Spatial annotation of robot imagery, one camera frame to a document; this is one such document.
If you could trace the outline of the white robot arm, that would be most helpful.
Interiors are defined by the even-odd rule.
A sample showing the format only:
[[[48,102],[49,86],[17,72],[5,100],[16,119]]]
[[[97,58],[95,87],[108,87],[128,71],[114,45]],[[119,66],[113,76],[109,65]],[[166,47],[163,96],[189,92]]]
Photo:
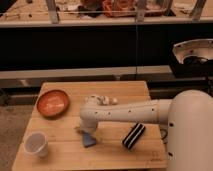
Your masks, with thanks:
[[[104,105],[91,95],[80,109],[80,128],[93,134],[101,121],[166,123],[167,171],[213,171],[213,97],[187,90],[173,99]]]

